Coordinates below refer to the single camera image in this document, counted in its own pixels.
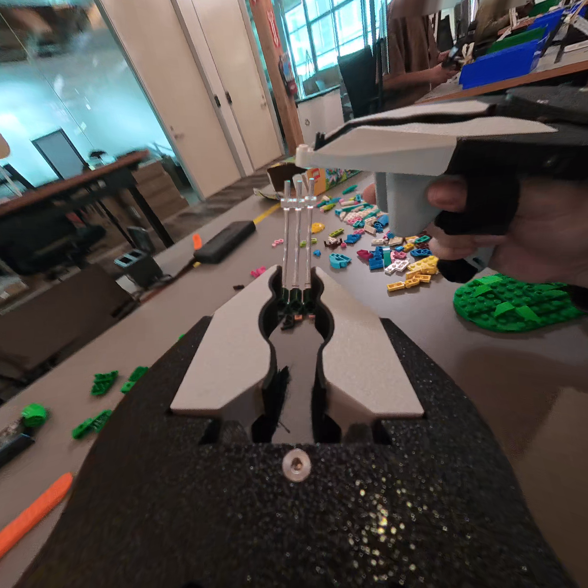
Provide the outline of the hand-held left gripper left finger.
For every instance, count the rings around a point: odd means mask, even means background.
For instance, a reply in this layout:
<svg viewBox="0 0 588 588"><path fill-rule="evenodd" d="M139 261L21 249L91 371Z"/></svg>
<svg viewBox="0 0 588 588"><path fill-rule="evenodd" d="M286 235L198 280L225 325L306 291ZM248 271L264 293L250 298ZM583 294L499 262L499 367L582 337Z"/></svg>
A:
<svg viewBox="0 0 588 588"><path fill-rule="evenodd" d="M218 308L170 405L175 416L238 422L269 443L282 405L276 351L282 268L271 266Z"/></svg>

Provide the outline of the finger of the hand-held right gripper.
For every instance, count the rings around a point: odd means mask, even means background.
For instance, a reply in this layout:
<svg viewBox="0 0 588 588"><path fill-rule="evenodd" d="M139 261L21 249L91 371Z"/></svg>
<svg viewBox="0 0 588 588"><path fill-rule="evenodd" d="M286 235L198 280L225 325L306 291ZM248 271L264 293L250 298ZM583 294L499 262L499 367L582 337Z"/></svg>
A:
<svg viewBox="0 0 588 588"><path fill-rule="evenodd" d="M317 150L309 148L308 166L377 173L439 176L447 171L459 141L506 138L508 135L551 136L553 126L503 116L464 122L362 126Z"/></svg>
<svg viewBox="0 0 588 588"><path fill-rule="evenodd" d="M337 139L351 130L362 126L390 127L409 123L435 124L464 122L474 118L488 116L495 110L495 104L489 104L479 100L412 105L410 107L393 109L352 119L331 132L316 133L316 138Z"/></svg>

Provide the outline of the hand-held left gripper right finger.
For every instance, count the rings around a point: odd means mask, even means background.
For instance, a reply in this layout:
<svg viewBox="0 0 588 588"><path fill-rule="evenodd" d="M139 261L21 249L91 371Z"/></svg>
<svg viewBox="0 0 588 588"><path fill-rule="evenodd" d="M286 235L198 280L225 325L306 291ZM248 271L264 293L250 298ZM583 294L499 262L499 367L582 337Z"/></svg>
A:
<svg viewBox="0 0 588 588"><path fill-rule="evenodd" d="M322 338L311 401L314 441L340 443L352 429L422 419L422 403L377 313L321 268L312 270L312 297Z"/></svg>

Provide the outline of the green brick with clear rods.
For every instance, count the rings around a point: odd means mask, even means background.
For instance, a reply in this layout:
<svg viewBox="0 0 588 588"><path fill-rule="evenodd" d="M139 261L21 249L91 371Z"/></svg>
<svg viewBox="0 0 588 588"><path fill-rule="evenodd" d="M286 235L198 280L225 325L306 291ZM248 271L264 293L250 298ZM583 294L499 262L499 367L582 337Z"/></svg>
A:
<svg viewBox="0 0 588 588"><path fill-rule="evenodd" d="M310 180L306 196L302 195L303 183L296 183L295 195L287 180L283 188L283 260L282 294L278 315L295 315L296 323L315 312L312 291L312 216L317 203L314 180Z"/></svg>

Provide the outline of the green toy bricks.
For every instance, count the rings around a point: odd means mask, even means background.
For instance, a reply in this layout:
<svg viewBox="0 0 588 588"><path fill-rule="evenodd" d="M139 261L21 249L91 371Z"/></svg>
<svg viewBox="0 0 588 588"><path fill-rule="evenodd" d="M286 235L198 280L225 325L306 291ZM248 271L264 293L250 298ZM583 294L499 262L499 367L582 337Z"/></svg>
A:
<svg viewBox="0 0 588 588"><path fill-rule="evenodd" d="M98 435L107 424L118 402L148 371L148 366L139 365L127 374L119 370L95 373L89 391L91 408L86 418L72 429L71 439L77 442L92 435Z"/></svg>

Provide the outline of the brown wooden desk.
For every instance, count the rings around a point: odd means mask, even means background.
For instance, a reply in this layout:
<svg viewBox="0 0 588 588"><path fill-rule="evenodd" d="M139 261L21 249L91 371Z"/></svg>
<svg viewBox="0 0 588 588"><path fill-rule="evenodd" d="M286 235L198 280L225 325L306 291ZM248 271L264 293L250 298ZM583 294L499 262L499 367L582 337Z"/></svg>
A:
<svg viewBox="0 0 588 588"><path fill-rule="evenodd" d="M173 246L173 239L137 188L133 175L139 163L148 156L148 151L133 151L112 164L27 190L24 195L2 203L1 261L20 276L48 271L52 266L43 265L42 260L51 254L43 254L41 251L52 249L53 246L47 244L31 249L25 241L47 235L47 231L41 228L48 226L51 219L66 218L70 212L79 212L85 206L102 203L104 198L122 190L131 194L163 245L166 248Z"/></svg>

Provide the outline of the person's right hand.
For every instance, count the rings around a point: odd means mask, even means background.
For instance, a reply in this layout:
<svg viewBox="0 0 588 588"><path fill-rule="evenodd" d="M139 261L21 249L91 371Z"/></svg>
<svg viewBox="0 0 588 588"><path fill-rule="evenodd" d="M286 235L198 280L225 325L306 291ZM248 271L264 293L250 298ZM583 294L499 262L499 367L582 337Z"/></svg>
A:
<svg viewBox="0 0 588 588"><path fill-rule="evenodd" d="M587 288L587 182L523 178L518 210L503 236L449 236L434 224L430 250L441 260L493 247L488 268L529 283Z"/></svg>

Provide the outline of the colourful toy set box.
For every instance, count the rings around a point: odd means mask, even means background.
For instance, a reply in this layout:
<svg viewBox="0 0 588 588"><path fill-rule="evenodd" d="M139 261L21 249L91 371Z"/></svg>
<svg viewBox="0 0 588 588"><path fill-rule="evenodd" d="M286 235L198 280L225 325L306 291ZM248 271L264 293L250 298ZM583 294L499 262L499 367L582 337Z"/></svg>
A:
<svg viewBox="0 0 588 588"><path fill-rule="evenodd" d="M279 161L266 170L269 187L260 189L260 193L271 200L283 197L283 188L287 180L291 183L291 193L295 195L296 183L303 183L302 195L306 196L310 180L314 180L314 194L320 196L334 187L357 175L358 171L339 168L310 168L304 169L296 165L294 158Z"/></svg>

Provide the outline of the black mesh chair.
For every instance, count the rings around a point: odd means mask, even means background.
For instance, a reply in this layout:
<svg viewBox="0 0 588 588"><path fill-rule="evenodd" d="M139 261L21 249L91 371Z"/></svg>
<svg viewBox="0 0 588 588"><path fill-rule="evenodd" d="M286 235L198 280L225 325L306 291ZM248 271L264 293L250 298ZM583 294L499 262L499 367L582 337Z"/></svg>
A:
<svg viewBox="0 0 588 588"><path fill-rule="evenodd" d="M352 109L354 119L380 112L383 108L382 55L376 43L372 47L339 56L337 65Z"/></svg>

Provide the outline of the wood-edged grey table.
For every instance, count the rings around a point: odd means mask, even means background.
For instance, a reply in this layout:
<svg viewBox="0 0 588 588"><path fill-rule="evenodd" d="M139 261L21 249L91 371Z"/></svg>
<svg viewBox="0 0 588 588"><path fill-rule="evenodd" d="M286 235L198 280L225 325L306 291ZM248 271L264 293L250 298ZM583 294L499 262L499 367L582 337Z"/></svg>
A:
<svg viewBox="0 0 588 588"><path fill-rule="evenodd" d="M528 85L533 82L542 82L556 77L562 77L569 74L576 74L587 70L587 53L577 55L581 57L579 61L567 61L555 64L548 64L545 59L541 59L538 67L521 77L493 82L487 85L476 86L475 88L465 89L461 85L453 82L446 82L438 86L435 90L429 92L416 102L416 104L428 104L433 102L442 102L446 100L457 100L482 96L492 92L502 91L515 88L517 86Z"/></svg>

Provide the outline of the white recycling bin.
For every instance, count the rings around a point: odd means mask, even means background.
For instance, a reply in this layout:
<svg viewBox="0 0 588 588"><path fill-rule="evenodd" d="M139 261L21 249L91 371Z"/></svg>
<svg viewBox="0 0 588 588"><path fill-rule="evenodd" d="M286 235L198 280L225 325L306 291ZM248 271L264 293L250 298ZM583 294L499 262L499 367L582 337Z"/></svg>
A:
<svg viewBox="0 0 588 588"><path fill-rule="evenodd" d="M315 144L316 134L329 134L353 118L352 105L344 84L296 101L303 143Z"/></svg>

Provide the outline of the blue storage bin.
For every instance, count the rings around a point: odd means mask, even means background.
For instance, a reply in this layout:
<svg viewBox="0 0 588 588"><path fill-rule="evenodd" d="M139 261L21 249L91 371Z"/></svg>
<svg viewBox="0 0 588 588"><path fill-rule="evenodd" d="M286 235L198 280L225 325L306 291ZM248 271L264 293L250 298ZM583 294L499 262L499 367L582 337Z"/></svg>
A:
<svg viewBox="0 0 588 588"><path fill-rule="evenodd" d="M530 40L481 56L462 67L459 84L466 90L525 76L537 67L544 44Z"/></svg>

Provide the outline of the pile of pastel toy bricks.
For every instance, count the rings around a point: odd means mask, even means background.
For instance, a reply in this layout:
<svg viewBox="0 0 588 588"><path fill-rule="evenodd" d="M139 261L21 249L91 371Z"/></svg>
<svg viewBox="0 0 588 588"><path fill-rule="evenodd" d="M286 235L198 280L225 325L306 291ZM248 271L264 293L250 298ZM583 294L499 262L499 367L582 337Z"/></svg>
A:
<svg viewBox="0 0 588 588"><path fill-rule="evenodd" d="M430 234L422 231L400 236L392 231L389 216L376 204L376 187L358 186L343 189L339 196L319 197L318 212L335 222L333 230L325 220L312 224L312 245L322 237L322 249L315 248L315 258L325 258L332 270L349 269L357 261L370 273L384 274L389 283L387 293L423 288L439 275L439 261L430 250Z"/></svg>

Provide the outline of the large grid window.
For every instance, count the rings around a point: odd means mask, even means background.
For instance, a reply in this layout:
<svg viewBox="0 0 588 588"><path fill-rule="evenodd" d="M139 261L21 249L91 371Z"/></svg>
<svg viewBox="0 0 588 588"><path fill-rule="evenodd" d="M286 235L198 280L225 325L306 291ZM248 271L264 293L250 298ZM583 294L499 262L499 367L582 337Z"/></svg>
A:
<svg viewBox="0 0 588 588"><path fill-rule="evenodd" d="M386 33L388 1L274 1L298 75L334 65Z"/></svg>

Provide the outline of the black power bank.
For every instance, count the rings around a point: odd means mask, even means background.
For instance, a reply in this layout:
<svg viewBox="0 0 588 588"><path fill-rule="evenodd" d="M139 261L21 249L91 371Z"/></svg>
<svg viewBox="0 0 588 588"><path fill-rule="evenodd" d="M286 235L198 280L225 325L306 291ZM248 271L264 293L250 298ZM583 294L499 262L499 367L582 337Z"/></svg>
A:
<svg viewBox="0 0 588 588"><path fill-rule="evenodd" d="M195 251L194 262L217 265L256 231L254 221L235 221Z"/></svg>

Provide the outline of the grey battery charger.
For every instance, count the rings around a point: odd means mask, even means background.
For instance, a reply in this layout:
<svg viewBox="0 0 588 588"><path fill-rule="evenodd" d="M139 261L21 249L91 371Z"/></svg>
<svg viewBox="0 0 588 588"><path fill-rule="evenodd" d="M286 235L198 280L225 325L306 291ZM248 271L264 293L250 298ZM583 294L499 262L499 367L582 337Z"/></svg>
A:
<svg viewBox="0 0 588 588"><path fill-rule="evenodd" d="M164 276L163 270L152 255L140 249L132 249L114 259L114 264L139 288L147 289Z"/></svg>

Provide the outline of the green brick base build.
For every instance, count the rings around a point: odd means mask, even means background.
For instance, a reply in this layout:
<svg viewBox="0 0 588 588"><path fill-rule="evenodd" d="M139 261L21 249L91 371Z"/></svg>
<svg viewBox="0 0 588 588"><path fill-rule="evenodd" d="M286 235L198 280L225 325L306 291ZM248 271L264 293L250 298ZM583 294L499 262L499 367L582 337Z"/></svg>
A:
<svg viewBox="0 0 588 588"><path fill-rule="evenodd" d="M453 307L480 329L519 334L581 318L562 283L525 283L502 274L474 279L454 293Z"/></svg>

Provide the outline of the white double door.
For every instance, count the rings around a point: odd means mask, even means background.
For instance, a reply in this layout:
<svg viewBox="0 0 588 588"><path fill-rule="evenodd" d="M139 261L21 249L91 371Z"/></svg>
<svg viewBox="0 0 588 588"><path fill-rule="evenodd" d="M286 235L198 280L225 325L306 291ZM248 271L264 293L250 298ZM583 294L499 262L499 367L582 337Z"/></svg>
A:
<svg viewBox="0 0 588 588"><path fill-rule="evenodd" d="M195 177L207 198L285 154L245 1L172 1L206 98Z"/></svg>

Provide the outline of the dark flat panel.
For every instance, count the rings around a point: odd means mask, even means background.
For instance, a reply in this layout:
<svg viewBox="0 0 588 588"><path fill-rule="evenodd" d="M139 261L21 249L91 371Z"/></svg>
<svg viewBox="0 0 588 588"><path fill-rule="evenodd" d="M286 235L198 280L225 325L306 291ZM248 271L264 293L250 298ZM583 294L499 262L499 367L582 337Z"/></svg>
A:
<svg viewBox="0 0 588 588"><path fill-rule="evenodd" d="M92 264L1 314L1 376L25 379L121 320L134 297Z"/></svg>

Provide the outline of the stack of cardboard boxes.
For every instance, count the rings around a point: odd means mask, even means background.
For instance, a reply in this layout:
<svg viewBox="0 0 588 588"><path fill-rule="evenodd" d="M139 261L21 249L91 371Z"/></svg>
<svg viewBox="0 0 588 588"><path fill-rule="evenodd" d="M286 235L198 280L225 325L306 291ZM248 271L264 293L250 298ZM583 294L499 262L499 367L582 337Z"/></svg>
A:
<svg viewBox="0 0 588 588"><path fill-rule="evenodd" d="M176 215L189 207L172 176L162 162L153 161L132 171L136 187L160 220Z"/></svg>

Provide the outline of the green round toy brick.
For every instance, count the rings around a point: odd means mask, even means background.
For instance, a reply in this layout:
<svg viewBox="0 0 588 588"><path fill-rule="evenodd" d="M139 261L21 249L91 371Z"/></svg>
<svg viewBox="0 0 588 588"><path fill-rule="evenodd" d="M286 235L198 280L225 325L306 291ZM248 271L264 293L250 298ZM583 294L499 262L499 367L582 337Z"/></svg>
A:
<svg viewBox="0 0 588 588"><path fill-rule="evenodd" d="M48 409L39 403L31 403L21 411L21 421L26 428L36 429L45 424L48 417Z"/></svg>

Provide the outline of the black office chair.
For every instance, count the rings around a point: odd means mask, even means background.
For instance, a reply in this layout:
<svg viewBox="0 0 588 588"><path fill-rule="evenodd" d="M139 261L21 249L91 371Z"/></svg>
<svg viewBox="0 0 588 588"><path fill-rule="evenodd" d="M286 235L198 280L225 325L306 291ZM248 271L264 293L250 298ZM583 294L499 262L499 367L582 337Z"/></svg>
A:
<svg viewBox="0 0 588 588"><path fill-rule="evenodd" d="M21 276L49 275L58 268L83 269L92 248L106 236L104 227L76 227L66 216L2 217L1 261Z"/></svg>

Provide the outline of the small black flat box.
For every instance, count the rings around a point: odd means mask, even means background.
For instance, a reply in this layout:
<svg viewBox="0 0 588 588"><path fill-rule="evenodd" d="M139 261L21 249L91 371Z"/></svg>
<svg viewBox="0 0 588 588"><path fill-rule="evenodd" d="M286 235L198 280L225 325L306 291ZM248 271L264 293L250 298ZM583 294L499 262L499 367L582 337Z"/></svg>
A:
<svg viewBox="0 0 588 588"><path fill-rule="evenodd" d="M35 443L33 429L27 427L23 418L11 422L1 429L1 468Z"/></svg>

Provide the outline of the small black monitor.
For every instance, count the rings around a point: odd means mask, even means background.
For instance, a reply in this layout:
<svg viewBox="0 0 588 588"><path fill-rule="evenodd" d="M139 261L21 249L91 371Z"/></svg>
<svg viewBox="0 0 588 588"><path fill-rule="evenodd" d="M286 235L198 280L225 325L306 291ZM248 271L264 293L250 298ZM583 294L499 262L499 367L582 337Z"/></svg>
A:
<svg viewBox="0 0 588 588"><path fill-rule="evenodd" d="M89 169L87 161L62 128L34 138L31 143L59 179L71 179Z"/></svg>

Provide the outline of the wooden support post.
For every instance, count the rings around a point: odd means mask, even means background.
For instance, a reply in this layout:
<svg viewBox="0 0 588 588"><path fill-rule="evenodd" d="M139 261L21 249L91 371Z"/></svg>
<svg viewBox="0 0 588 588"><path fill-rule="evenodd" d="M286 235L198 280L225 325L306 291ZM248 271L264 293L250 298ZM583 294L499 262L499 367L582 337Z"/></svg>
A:
<svg viewBox="0 0 588 588"><path fill-rule="evenodd" d="M295 98L282 76L283 66L288 63L288 54L282 46L273 4L271 1L250 1L249 4L288 150L291 156L295 156L297 147L304 141Z"/></svg>

